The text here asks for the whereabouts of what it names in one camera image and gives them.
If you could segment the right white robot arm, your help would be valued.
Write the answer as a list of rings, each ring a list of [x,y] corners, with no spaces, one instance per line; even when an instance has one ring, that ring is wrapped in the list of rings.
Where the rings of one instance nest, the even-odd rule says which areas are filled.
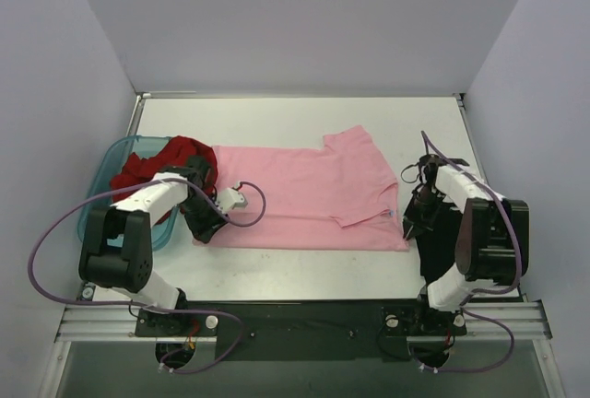
[[[403,214],[403,236],[416,242],[426,301],[411,311],[423,333],[475,295],[518,288],[529,264],[530,212],[522,200],[494,192],[468,163],[426,154]]]

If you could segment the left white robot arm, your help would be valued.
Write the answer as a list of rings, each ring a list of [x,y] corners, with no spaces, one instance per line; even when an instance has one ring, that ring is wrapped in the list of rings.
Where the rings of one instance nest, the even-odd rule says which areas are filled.
[[[213,207],[214,185],[212,165],[191,156],[182,166],[164,167],[149,186],[123,200],[91,209],[78,264],[81,278],[158,308],[157,325],[169,335],[183,333],[190,313],[178,305],[181,290],[153,269],[152,228],[178,205],[194,239],[209,243],[226,225]]]

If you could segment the pink t shirt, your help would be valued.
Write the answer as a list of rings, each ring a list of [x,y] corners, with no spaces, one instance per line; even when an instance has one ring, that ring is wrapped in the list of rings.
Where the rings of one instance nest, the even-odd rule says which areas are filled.
[[[212,247],[405,252],[398,181],[360,125],[313,148],[215,146],[221,189],[248,201]]]

